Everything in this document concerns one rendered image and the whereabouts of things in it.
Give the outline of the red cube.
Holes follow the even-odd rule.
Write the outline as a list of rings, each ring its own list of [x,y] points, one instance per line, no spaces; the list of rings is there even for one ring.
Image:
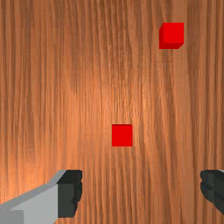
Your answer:
[[[160,49],[179,49],[184,44],[183,23],[163,23],[159,29]]]
[[[112,146],[131,147],[133,145],[133,127],[131,124],[112,125]]]

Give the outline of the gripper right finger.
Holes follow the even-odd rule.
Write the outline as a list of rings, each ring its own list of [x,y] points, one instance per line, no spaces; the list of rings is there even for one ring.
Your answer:
[[[224,170],[203,170],[200,178],[203,196],[224,214]]]

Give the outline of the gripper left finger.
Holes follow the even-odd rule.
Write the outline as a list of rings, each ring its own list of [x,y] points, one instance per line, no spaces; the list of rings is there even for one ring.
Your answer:
[[[82,195],[82,171],[61,170],[44,185],[0,205],[0,224],[54,224],[73,218]]]

